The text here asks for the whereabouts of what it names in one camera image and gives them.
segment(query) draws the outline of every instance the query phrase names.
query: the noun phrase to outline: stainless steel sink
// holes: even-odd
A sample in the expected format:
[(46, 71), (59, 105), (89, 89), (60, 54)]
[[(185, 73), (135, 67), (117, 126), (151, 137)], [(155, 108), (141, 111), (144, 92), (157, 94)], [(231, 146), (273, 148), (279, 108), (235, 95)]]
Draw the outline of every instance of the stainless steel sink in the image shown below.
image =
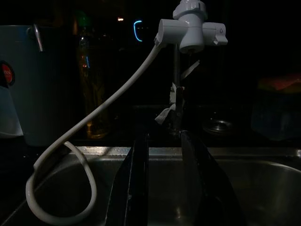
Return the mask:
[[(92, 214), (78, 225), (100, 226), (114, 176), (129, 148), (80, 147), (97, 182)], [(211, 148), (228, 175), (249, 226), (301, 225), (300, 151), (290, 148)], [(149, 225), (192, 225), (180, 148), (150, 148)], [(42, 208), (57, 216), (82, 211), (90, 186), (75, 155), (68, 154), (37, 187)], [(23, 202), (3, 226), (47, 225)]]

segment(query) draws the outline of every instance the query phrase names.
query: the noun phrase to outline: bottle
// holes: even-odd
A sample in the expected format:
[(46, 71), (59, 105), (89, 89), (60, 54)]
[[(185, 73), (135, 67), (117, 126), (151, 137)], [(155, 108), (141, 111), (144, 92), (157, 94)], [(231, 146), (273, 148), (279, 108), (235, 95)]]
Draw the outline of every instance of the bottle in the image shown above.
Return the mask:
[[(78, 23), (78, 63), (86, 115), (105, 101), (105, 74), (101, 68), (101, 48), (94, 37), (91, 19), (83, 12), (76, 12)], [(110, 131), (108, 111), (103, 111), (87, 124), (87, 137), (103, 138)]]

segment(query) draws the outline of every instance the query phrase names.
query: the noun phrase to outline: red label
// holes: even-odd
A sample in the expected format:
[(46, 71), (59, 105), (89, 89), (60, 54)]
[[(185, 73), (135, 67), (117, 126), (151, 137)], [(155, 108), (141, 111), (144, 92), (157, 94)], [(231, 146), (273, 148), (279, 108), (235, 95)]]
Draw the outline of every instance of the red label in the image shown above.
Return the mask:
[(12, 72), (12, 69), (6, 63), (2, 63), (1, 67), (2, 67), (4, 77), (6, 79), (6, 82), (9, 85), (12, 85), (14, 83), (14, 73)]

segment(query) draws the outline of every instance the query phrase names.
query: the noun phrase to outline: metal handle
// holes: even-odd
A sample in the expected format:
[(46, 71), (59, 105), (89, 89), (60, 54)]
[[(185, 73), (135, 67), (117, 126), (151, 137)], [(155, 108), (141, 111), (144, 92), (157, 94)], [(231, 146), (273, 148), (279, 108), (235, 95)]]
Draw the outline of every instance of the metal handle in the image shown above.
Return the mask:
[(39, 52), (44, 52), (44, 48), (43, 48), (41, 36), (40, 36), (40, 31), (36, 24), (33, 24), (33, 31), (34, 31), (34, 35), (36, 36), (37, 42), (38, 42)]

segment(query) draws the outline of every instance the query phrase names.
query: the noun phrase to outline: white hose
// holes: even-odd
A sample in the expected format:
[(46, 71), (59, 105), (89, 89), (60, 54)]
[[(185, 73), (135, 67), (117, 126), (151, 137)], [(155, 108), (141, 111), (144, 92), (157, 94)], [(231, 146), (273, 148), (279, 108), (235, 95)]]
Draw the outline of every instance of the white hose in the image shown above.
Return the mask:
[[(50, 145), (42, 155), (37, 159), (34, 163), (33, 168), (34, 172), (32, 176), (28, 179), (26, 183), (26, 200), (28, 203), (29, 208), (34, 213), (34, 215), (39, 218), (40, 220), (56, 226), (63, 226), (63, 225), (71, 225), (78, 223), (86, 216), (90, 214), (92, 211), (95, 201), (96, 201), (96, 184), (89, 168), (88, 162), (85, 156), (77, 149), (74, 145), (72, 145), (69, 141), (67, 141), (74, 133), (76, 133), (79, 129), (85, 126), (89, 121), (91, 121), (94, 117), (96, 117), (99, 113), (105, 110), (108, 106), (110, 106), (118, 97), (120, 97), (128, 88), (130, 88), (135, 81), (143, 74), (143, 72), (148, 68), (148, 66), (152, 63), (152, 61), (156, 58), (157, 54), (159, 53), (161, 47), (154, 46), (151, 50), (150, 54), (147, 56), (145, 61), (141, 64), (138, 70), (132, 75), (131, 78), (122, 86), (120, 87), (111, 97), (109, 97), (104, 103), (102, 103), (99, 107), (97, 107), (94, 111), (92, 111), (87, 117), (73, 126), (70, 130), (64, 133), (60, 138), (58, 138), (52, 145)], [(77, 158), (79, 159), (80, 163), (83, 165), (84, 170), (88, 176), (90, 185), (91, 185), (91, 200), (88, 206), (79, 214), (72, 216), (72, 217), (56, 217), (46, 213), (37, 203), (34, 197), (34, 183), (36, 179), (37, 172), (39, 171), (40, 167), (43, 165), (45, 160), (50, 156), (50, 154), (55, 151), (60, 145), (64, 143), (71, 151), (75, 153)]]

